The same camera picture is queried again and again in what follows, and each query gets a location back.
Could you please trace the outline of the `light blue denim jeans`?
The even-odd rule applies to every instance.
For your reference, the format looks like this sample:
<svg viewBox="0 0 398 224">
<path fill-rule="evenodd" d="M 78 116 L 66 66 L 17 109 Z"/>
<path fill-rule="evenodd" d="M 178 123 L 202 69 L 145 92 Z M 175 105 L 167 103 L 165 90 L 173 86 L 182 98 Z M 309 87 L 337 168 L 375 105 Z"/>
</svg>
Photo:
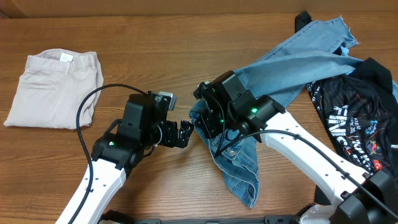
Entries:
<svg viewBox="0 0 398 224">
<path fill-rule="evenodd" d="M 343 42 L 347 48 L 358 44 L 342 17 L 313 21 L 259 60 L 234 72 L 256 98 L 268 95 L 288 107 L 307 83 L 354 70 L 358 59 L 335 54 Z M 234 140 L 238 131 L 227 130 L 213 139 L 206 139 L 200 129 L 195 130 L 222 171 L 228 190 L 252 208 L 259 194 L 257 140 L 254 137 L 243 139 L 216 156 L 218 146 Z"/>
</svg>

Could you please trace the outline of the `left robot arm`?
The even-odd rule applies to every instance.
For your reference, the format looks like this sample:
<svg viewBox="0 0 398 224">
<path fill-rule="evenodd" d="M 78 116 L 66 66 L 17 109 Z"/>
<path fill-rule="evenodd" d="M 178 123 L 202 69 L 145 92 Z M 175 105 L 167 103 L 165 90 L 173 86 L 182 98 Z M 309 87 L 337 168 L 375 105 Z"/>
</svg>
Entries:
<svg viewBox="0 0 398 224">
<path fill-rule="evenodd" d="M 95 141 L 91 163 L 57 223 L 99 223 L 132 170 L 155 147 L 187 146 L 193 124 L 167 120 L 176 101 L 174 94 L 163 91 L 130 95 L 123 117 Z"/>
</svg>

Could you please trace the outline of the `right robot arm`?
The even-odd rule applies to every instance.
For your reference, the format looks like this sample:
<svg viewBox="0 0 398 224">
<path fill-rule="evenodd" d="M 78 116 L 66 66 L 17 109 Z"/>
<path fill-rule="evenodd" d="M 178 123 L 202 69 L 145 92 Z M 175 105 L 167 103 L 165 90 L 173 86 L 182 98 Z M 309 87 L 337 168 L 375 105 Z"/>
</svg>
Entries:
<svg viewBox="0 0 398 224">
<path fill-rule="evenodd" d="M 208 109 L 196 124 L 207 138 L 226 128 L 239 134 L 216 156 L 243 139 L 254 137 L 273 148 L 309 177 L 326 195 L 329 205 L 315 204 L 292 223 L 397 223 L 397 195 L 383 171 L 370 174 L 334 153 L 301 127 L 292 115 L 267 95 L 255 98 L 236 74 L 228 71 L 194 91 Z"/>
</svg>

